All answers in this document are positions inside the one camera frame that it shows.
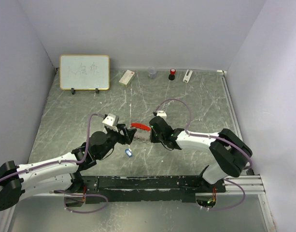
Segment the blue tagged key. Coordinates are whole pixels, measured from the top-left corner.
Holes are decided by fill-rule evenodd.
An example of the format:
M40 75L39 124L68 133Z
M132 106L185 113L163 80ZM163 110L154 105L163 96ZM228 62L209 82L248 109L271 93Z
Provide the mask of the blue tagged key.
M132 150L131 150L130 148L128 148L128 149L125 150L125 154L126 154L129 158L133 156L133 152L132 152Z

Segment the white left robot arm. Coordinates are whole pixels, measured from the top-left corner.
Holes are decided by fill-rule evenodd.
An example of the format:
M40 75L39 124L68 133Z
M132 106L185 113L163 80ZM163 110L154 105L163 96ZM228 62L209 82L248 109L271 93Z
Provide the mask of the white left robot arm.
M8 161L0 166L0 211L19 201L47 191L77 193L84 184L80 172L102 160L119 143L132 143L136 128L118 124L117 130L94 132L89 141L60 157L34 164L16 165Z

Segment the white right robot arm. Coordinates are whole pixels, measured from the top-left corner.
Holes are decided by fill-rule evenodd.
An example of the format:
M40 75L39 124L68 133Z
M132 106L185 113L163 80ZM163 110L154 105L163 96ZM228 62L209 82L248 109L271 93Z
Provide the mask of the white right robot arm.
M173 129L160 116L150 120L150 140L161 143L169 150L194 149L209 152L216 163L206 167L198 180L199 189L209 192L215 183L227 176L239 177L247 164L251 164L251 149L231 130L216 133L196 133L187 129Z

